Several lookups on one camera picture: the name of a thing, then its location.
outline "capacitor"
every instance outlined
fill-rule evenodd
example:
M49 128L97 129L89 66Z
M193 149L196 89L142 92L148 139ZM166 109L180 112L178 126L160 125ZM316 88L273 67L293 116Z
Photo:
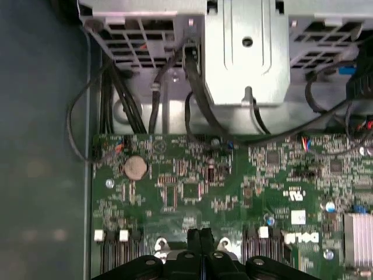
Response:
M220 145L220 140L218 138L213 138L211 140L211 146L218 147Z
M328 260L328 261L334 259L334 253L333 253L333 251L332 251L332 250L328 250L328 249L326 249L326 250L324 251L324 259L326 259L326 260Z
M326 203L325 205L325 210L328 212L328 213L333 213L335 210L336 210L336 205L334 204L333 201L329 201Z
M270 216L267 218L267 225L274 226L275 225L275 219L274 217Z

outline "green circuit board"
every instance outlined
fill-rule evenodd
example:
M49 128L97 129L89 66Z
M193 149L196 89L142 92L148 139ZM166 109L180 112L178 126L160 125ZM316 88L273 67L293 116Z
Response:
M304 136L318 153L354 145ZM185 135L94 138L98 158L122 148L93 168L92 232L107 240L92 238L93 277L142 254L166 257L186 248L188 229L211 228L216 248L241 262L261 254L320 279L357 279L344 264L343 215L373 210L370 153L315 156L299 137L253 148L200 140L211 145Z

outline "metal screw head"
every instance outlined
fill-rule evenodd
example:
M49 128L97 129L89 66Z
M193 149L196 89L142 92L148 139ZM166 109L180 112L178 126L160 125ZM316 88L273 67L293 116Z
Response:
M115 184L115 182L114 182L113 179L107 179L106 182L105 182L105 186L107 188L114 188L114 184Z
M334 253L333 253L333 251L326 249L324 251L324 259L326 259L328 261L334 259Z
M179 81L179 75L176 72L173 73L173 82L176 83Z
M223 258L223 254L220 253L220 252L215 252L215 253L213 254L213 256L216 257L216 258Z
M256 265L264 265L264 260L261 260L260 258L254 259L253 262Z
M242 45L245 47L245 48L248 48L248 47L251 47L252 46L252 39L250 37L245 37L242 39Z

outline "silver heatsink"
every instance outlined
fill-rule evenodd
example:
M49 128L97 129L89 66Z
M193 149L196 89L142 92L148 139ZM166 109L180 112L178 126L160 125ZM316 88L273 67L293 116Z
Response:
M345 263L362 268L373 267L373 216L344 216Z

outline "chip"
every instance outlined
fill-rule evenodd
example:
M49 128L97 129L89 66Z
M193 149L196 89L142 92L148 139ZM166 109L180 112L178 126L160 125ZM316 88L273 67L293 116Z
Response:
M330 161L330 172L331 173L342 173L343 164L341 160L331 160Z
M267 152L267 164L268 165L279 165L280 164L280 155L276 150Z
M198 183L186 183L183 187L183 198L189 200L198 200L199 195L199 185Z

